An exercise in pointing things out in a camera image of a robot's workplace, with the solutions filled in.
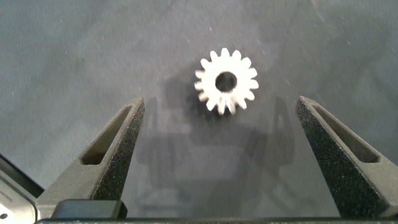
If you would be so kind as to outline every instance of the spur gear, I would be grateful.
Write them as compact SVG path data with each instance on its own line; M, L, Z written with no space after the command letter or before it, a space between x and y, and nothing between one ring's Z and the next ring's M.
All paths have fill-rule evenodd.
M205 69L197 70L195 75L200 81L195 83L195 88L199 91L199 100L207 100L206 106L211 111L216 105L218 113L223 115L227 107L231 114L235 114L235 105L246 109L245 99L254 100L254 94L251 90L259 88L257 81L252 78L257 76L255 68L250 68L251 61L247 57L241 59L242 55L235 50L230 56L228 49L223 48L221 55L216 52L210 52L211 62L206 59L200 61ZM223 73L232 73L236 77L236 85L228 91L221 91L216 86L217 78Z

